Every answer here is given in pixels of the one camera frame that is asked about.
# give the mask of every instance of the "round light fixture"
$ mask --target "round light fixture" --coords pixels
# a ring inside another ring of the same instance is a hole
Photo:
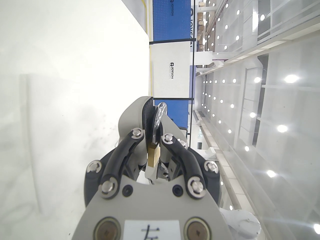
[[[276,176],[276,173],[275,173],[274,171],[272,171],[272,170],[268,170],[266,173],[268,174],[268,176],[269,176],[270,178],[273,178],[273,177]]]
[[[261,82],[261,78],[260,78],[260,77],[256,77],[256,78],[254,79],[254,82],[255,82],[255,83]]]
[[[285,80],[286,83],[294,83],[294,82],[296,82],[298,79],[299,79],[299,77],[296,76],[296,75],[293,75],[293,74],[288,75],[287,77],[284,78],[284,80]]]
[[[280,133],[284,133],[284,132],[287,132],[288,131],[288,127],[281,124],[277,127],[277,130],[280,132]]]

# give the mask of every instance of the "ceiling light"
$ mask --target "ceiling light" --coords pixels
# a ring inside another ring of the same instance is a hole
[[[275,173],[274,171],[272,171],[272,170],[268,170],[266,173],[268,174],[268,176],[269,176],[270,178],[273,178],[273,177],[276,176],[276,173]]]
[[[293,75],[293,74],[288,75],[287,77],[284,78],[284,80],[285,80],[286,83],[294,83],[294,82],[296,82],[298,79],[299,79],[299,77],[296,76],[296,75]]]
[[[277,130],[278,130],[280,133],[284,133],[284,132],[288,131],[288,127],[285,126],[285,125],[283,125],[283,124],[281,124],[281,125],[279,125],[279,126],[277,127]]]
[[[316,234],[320,235],[320,224],[318,224],[318,223],[314,224],[313,229]]]
[[[261,82],[261,78],[260,78],[260,77],[256,77],[256,78],[254,79],[254,82],[255,82],[255,83]]]

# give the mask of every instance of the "white surface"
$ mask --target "white surface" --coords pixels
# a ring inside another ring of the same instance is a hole
[[[179,221],[126,220],[124,222],[123,240],[141,239],[181,240]]]
[[[121,0],[0,7],[0,239],[71,239],[86,165],[114,148],[119,116],[148,94],[149,40]]]
[[[189,98],[190,42],[151,45],[153,96],[157,98]],[[171,76],[170,63],[174,63]]]

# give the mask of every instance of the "white label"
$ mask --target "white label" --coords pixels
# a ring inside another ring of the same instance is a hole
[[[181,240],[178,220],[125,220],[123,240]]]

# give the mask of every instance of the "black pole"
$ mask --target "black pole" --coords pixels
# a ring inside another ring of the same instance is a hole
[[[196,0],[193,0],[193,52],[192,52],[192,86],[191,86],[191,98],[193,99],[193,80],[195,73],[195,33],[196,33]],[[190,139],[189,146],[191,146],[191,128],[192,128],[192,109],[193,109],[193,100],[191,101],[191,117],[190,117]]]

